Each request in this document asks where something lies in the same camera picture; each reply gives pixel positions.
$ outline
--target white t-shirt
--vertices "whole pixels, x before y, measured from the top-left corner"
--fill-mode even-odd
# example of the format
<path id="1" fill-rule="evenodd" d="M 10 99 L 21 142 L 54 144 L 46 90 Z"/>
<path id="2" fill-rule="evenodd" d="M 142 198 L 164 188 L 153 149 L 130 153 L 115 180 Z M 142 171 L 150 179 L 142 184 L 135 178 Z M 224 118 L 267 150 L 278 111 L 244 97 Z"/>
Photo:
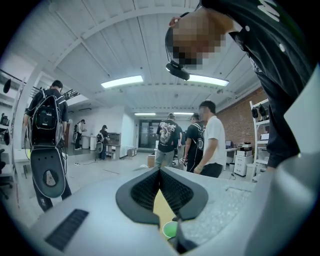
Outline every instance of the white t-shirt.
<path id="1" fill-rule="evenodd" d="M 203 138 L 203 154 L 208 148 L 209 139 L 218 140 L 218 145 L 213 153 L 213 156 L 205 165 L 217 163 L 223 166 L 226 163 L 226 135 L 222 122 L 216 116 L 212 116 L 208 120 L 208 123 L 205 126 Z"/>

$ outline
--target fluorescent light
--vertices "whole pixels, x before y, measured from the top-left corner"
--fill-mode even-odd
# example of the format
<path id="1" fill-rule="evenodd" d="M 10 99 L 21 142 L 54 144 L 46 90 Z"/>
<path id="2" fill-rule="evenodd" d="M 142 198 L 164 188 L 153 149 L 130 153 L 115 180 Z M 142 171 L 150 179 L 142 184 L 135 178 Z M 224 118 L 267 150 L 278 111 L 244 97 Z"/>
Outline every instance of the fluorescent light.
<path id="1" fill-rule="evenodd" d="M 226 86 L 227 84 L 229 84 L 229 81 L 225 81 L 225 80 L 221 80 L 213 77 L 194 75 L 194 74 L 190 75 L 190 78 L 188 81 L 212 84 L 217 86 Z"/>
<path id="2" fill-rule="evenodd" d="M 126 77 L 126 78 L 121 78 L 117 80 L 112 80 L 109 82 L 104 82 L 101 85 L 104 88 L 109 88 L 109 87 L 114 87 L 114 86 L 121 86 L 121 85 L 126 85 L 126 84 L 132 84 L 132 83 L 138 83 L 138 82 L 143 82 L 144 80 L 142 79 L 141 75 L 137 76 L 131 76 L 131 77 Z"/>
<path id="3" fill-rule="evenodd" d="M 184 112 L 174 112 L 174 115 L 188 115 L 188 116 L 192 116 L 194 113 L 184 113 Z"/>
<path id="4" fill-rule="evenodd" d="M 136 116 L 155 116 L 156 113 L 134 113 Z"/>

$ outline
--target black backpack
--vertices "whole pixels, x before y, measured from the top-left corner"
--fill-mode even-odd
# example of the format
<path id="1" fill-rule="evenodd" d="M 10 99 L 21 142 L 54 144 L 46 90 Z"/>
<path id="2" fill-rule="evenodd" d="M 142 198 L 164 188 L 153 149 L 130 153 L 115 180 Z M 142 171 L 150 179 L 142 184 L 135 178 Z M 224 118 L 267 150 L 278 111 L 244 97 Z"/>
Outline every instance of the black backpack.
<path id="1" fill-rule="evenodd" d="M 193 126 L 197 127 L 198 129 L 198 139 L 197 141 L 193 140 L 194 143 L 196 144 L 197 148 L 201 151 L 204 150 L 204 133 L 205 133 L 205 127 L 204 126 L 200 126 L 197 123 L 193 123 Z"/>

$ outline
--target man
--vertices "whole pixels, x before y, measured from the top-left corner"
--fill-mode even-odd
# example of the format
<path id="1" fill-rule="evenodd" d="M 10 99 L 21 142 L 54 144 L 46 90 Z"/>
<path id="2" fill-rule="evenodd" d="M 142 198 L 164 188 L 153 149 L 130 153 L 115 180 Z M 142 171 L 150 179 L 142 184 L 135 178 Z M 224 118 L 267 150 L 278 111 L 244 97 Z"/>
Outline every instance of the man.
<path id="1" fill-rule="evenodd" d="M 68 105 L 67 102 L 65 100 L 65 98 L 61 95 L 61 91 L 63 88 L 63 84 L 59 81 L 59 80 L 55 80 L 52 85 L 50 86 L 50 89 L 48 90 L 42 90 L 40 92 L 38 92 L 32 99 L 30 106 L 25 110 L 25 114 L 23 117 L 23 125 L 26 127 L 29 121 L 29 118 L 32 117 L 34 115 L 35 109 L 37 107 L 37 105 L 43 101 L 43 99 L 45 98 L 45 96 L 55 96 L 56 97 L 56 104 L 60 109 L 60 118 L 62 121 L 62 125 L 63 125 L 63 134 L 62 134 L 62 138 L 60 140 L 60 143 L 58 144 L 57 148 L 60 152 L 60 155 L 62 155 L 61 153 L 61 148 L 64 147 L 64 139 L 66 136 L 66 130 L 67 130 L 67 121 L 68 121 Z M 62 164 L 64 165 L 64 158 L 61 157 L 61 161 Z M 33 187 L 35 190 L 35 195 L 37 198 L 37 201 L 40 205 L 40 207 L 42 208 L 42 210 L 44 212 L 46 212 L 47 210 L 49 210 L 51 207 L 53 207 L 53 204 L 51 202 L 51 199 L 48 197 L 45 197 L 37 188 L 35 182 L 33 181 Z M 65 179 L 65 189 L 64 192 L 61 195 L 62 200 L 66 199 L 67 197 L 71 196 L 71 190 L 68 184 L 67 179 Z"/>
<path id="2" fill-rule="evenodd" d="M 186 131 L 186 142 L 184 151 L 184 160 L 187 162 L 186 171 L 193 173 L 194 169 L 200 163 L 204 149 L 198 146 L 198 139 L 200 134 L 203 134 L 204 125 L 200 121 L 199 114 L 194 113 L 191 117 L 192 124 Z"/>
<path id="3" fill-rule="evenodd" d="M 178 125 L 175 123 L 176 117 L 173 113 L 168 115 L 168 119 L 159 123 L 156 134 L 159 136 L 158 149 L 155 156 L 154 166 L 160 168 L 163 161 L 166 166 L 171 167 L 175 156 L 175 149 L 178 146 L 179 133 Z"/>
<path id="4" fill-rule="evenodd" d="M 184 169 L 184 163 L 180 163 L 180 159 L 184 158 L 185 154 L 185 145 L 186 145 L 186 139 L 185 135 L 183 134 L 183 131 L 180 126 L 177 127 L 177 132 L 179 136 L 179 141 L 178 141 L 178 167 L 180 170 Z"/>
<path id="5" fill-rule="evenodd" d="M 268 170 L 275 170 L 299 153 L 284 114 L 307 84 L 316 59 L 298 25 L 273 0 L 202 0 L 200 5 L 196 11 L 171 20 L 167 35 L 172 36 L 166 37 L 170 55 L 180 64 L 196 66 L 208 53 L 218 50 L 227 33 L 247 52 L 268 95 L 267 165 Z M 301 13 L 295 17 L 299 21 Z"/>
<path id="6" fill-rule="evenodd" d="M 86 132 L 87 130 L 85 129 L 85 120 L 82 119 L 80 122 L 78 122 L 77 124 L 77 129 L 76 129 L 76 139 L 75 139 L 75 143 L 74 143 L 74 149 L 75 150 L 80 150 L 80 140 L 82 137 L 82 133 Z"/>
<path id="7" fill-rule="evenodd" d="M 211 100 L 199 106 L 201 119 L 205 125 L 203 157 L 195 174 L 218 178 L 226 162 L 226 136 L 222 122 L 216 116 L 216 105 Z"/>

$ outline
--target trash can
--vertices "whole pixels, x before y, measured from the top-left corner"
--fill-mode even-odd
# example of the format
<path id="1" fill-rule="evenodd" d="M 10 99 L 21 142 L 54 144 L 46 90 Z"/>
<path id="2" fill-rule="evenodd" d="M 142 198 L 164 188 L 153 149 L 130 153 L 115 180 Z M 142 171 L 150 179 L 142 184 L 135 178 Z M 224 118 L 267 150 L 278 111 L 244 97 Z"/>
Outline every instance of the trash can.
<path id="1" fill-rule="evenodd" d="M 229 171 L 234 172 L 234 169 L 235 169 L 235 163 L 233 162 L 229 163 Z"/>
<path id="2" fill-rule="evenodd" d="M 255 176 L 256 174 L 256 165 L 254 163 L 247 163 L 246 164 L 246 176 L 245 179 L 248 182 L 252 181 L 252 178 Z"/>

